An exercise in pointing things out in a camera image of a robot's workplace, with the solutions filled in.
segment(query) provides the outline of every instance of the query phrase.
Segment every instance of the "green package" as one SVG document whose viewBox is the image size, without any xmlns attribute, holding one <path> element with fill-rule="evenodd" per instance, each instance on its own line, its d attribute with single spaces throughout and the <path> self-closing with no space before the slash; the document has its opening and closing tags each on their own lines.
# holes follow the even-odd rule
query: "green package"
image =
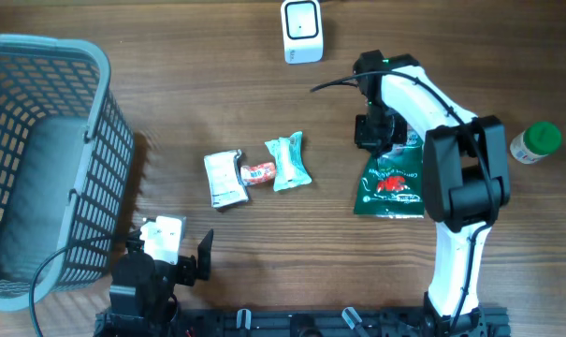
<svg viewBox="0 0 566 337">
<path fill-rule="evenodd" d="M 422 200 L 422 141 L 408 131 L 405 145 L 371 156 L 357 189 L 354 214 L 389 218 L 424 217 Z"/>
</svg>

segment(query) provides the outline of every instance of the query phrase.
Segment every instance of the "candy wrapper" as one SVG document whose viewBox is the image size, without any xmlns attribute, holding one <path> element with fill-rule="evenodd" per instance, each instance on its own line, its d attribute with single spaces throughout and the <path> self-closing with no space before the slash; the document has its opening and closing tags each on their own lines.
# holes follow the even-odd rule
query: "candy wrapper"
<svg viewBox="0 0 566 337">
<path fill-rule="evenodd" d="M 241 150 L 210 154 L 204 157 L 210 181 L 211 207 L 217 209 L 249 200 L 239 176 L 237 160 L 240 157 Z"/>
<path fill-rule="evenodd" d="M 422 146 L 415 131 L 405 145 L 378 158 L 371 157 L 357 190 L 355 214 L 389 218 L 424 217 Z"/>
<path fill-rule="evenodd" d="M 241 180 L 245 186 L 265 183 L 276 176 L 274 163 L 264 163 L 254 167 L 241 167 Z"/>
<path fill-rule="evenodd" d="M 274 191 L 293 188 L 312 182 L 312 178 L 301 162 L 301 136 L 298 131 L 289 138 L 273 139 L 266 142 L 270 154 L 276 161 Z"/>
</svg>

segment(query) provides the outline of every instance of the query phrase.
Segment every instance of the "wooden surface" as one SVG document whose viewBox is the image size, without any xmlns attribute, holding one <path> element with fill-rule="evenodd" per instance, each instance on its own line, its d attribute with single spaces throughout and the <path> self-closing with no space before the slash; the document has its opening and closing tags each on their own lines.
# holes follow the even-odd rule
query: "wooden surface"
<svg viewBox="0 0 566 337">
<path fill-rule="evenodd" d="M 188 217 L 185 254 L 215 229 L 212 279 L 179 286 L 184 307 L 379 308 L 416 305 L 431 280 L 429 219 L 352 213 L 368 154 L 353 144 L 364 98 L 308 89 L 350 73 L 363 51 L 409 52 L 450 97 L 496 114 L 507 139 L 540 120 L 562 149 L 534 166 L 510 158 L 512 198 L 487 240 L 484 303 L 507 306 L 514 336 L 566 336 L 566 2 L 334 1 L 323 4 L 326 54 L 283 59 L 279 5 L 0 8 L 0 32 L 89 39 L 112 65 L 111 89 L 138 153 L 123 225 L 162 213 Z M 313 183 L 210 207 L 203 156 L 242 149 L 271 160 L 264 141 L 303 130 Z M 87 336 L 109 305 L 109 278 L 52 294 L 37 311 L 48 336 Z M 27 312 L 0 313 L 0 336 L 32 335 Z"/>
</svg>

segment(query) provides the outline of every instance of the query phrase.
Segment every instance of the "green cap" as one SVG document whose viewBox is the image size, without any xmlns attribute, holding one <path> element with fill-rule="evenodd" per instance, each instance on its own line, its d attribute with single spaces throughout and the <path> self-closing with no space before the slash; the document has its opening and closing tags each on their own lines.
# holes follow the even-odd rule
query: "green cap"
<svg viewBox="0 0 566 337">
<path fill-rule="evenodd" d="M 561 131 L 549 122 L 535 123 L 524 133 L 524 144 L 535 154 L 552 154 L 561 146 Z"/>
</svg>

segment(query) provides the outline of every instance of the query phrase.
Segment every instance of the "gray plastic basket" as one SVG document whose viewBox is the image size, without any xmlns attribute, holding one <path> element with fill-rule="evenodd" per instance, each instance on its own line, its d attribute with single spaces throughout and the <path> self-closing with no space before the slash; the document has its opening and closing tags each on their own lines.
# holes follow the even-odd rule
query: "gray plastic basket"
<svg viewBox="0 0 566 337">
<path fill-rule="evenodd" d="M 134 149 L 94 44 L 0 35 L 0 311 L 27 307 L 39 264 L 114 232 Z M 107 271 L 111 240 L 58 256 L 36 300 Z"/>
</svg>

